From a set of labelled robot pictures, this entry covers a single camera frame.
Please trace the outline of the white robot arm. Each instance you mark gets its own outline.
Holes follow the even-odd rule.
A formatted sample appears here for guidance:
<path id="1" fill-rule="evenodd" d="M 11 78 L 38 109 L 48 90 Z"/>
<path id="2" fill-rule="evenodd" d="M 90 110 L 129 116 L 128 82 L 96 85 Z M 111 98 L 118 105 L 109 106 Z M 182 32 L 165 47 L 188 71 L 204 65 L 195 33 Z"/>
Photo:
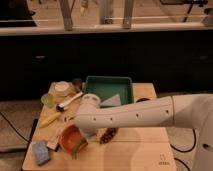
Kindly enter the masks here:
<path id="1" fill-rule="evenodd" d="M 101 128 L 180 127 L 199 131 L 192 171 L 213 171 L 213 94 L 175 95 L 100 108 L 100 98 L 85 94 L 74 114 L 83 137 Z"/>

